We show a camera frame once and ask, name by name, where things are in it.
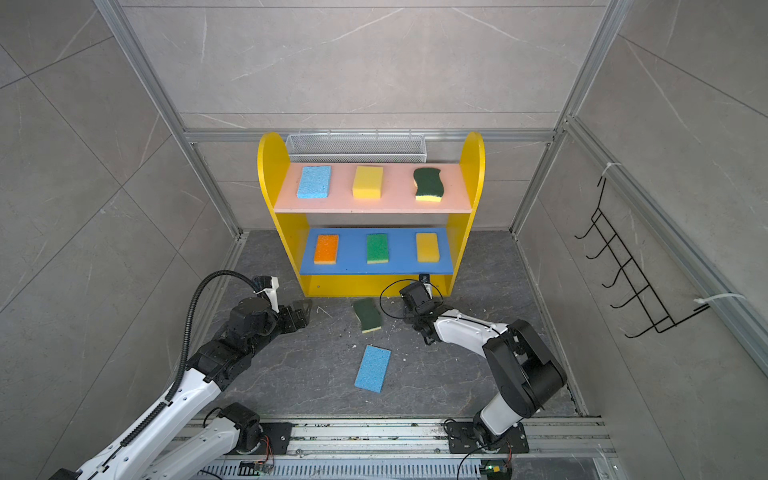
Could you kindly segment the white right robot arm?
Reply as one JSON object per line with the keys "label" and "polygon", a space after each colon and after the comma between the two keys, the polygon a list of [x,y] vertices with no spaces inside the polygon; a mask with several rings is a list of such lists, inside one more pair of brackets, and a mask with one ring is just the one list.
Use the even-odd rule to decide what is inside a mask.
{"label": "white right robot arm", "polygon": [[435,299],[433,289],[421,281],[403,287],[403,319],[427,345],[457,345],[487,361],[497,394],[475,414],[473,436],[489,448],[542,410],[566,386],[567,374],[530,323],[494,323],[465,315]]}

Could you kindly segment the bright green sponge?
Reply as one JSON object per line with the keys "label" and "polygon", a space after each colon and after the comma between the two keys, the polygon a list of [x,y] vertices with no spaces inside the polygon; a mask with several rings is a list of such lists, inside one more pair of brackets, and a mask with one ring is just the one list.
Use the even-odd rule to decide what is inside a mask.
{"label": "bright green sponge", "polygon": [[389,244],[386,233],[367,235],[366,262],[368,264],[384,264],[389,262]]}

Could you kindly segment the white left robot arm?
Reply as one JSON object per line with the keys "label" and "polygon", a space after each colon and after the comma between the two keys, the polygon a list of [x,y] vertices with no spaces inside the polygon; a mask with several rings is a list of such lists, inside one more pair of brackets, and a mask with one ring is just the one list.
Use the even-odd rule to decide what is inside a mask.
{"label": "white left robot arm", "polygon": [[312,303],[279,305],[263,297],[240,301],[209,342],[188,360],[179,385],[159,398],[123,434],[76,470],[56,479],[189,479],[216,458],[265,446],[259,415],[240,403],[222,407],[203,430],[172,451],[167,445],[200,410],[250,368],[280,335],[305,328]]}

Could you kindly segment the yellow sponge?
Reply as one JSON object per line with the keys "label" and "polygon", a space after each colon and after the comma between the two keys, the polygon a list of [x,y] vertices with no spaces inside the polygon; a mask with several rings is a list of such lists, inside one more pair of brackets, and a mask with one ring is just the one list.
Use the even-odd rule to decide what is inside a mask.
{"label": "yellow sponge", "polygon": [[378,200],[382,196],[384,168],[358,166],[355,171],[352,194],[358,200]]}
{"label": "yellow sponge", "polygon": [[417,261],[419,263],[439,263],[441,260],[438,235],[435,232],[416,234]]}

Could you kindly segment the orange sponge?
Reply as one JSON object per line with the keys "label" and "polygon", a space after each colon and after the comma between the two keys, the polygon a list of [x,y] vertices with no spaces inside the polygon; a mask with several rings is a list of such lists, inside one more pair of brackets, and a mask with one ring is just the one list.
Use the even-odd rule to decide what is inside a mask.
{"label": "orange sponge", "polygon": [[337,263],[339,236],[321,234],[315,244],[313,263],[315,265],[335,265]]}

